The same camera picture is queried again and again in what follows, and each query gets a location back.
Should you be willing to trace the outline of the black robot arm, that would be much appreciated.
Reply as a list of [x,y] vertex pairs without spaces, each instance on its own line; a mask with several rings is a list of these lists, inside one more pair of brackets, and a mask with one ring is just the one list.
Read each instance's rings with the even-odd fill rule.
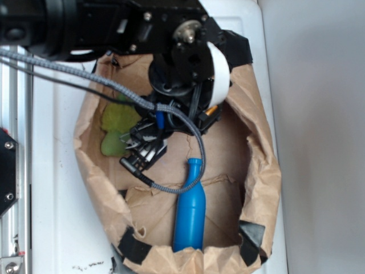
[[199,1],[2,1],[1,44],[52,61],[151,54],[151,103],[181,110],[200,130],[220,118],[229,79],[252,63],[247,38],[223,30]]

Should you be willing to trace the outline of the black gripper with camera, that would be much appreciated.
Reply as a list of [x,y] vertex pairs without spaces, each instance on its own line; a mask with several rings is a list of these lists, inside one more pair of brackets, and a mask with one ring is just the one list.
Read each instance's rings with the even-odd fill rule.
[[[212,82],[202,82],[185,91],[154,88],[144,99],[182,111],[204,134],[220,119],[225,88],[214,87]],[[192,135],[185,123],[173,114],[154,113],[140,107],[137,113],[142,116],[142,120],[130,129],[126,142],[130,156],[120,159],[120,164],[132,174],[152,167],[166,153],[167,139],[174,132]]]

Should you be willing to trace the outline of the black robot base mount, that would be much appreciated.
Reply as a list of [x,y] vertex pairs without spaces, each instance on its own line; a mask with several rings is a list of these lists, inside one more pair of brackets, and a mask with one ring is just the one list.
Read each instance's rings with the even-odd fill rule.
[[18,143],[1,128],[1,217],[19,199]]

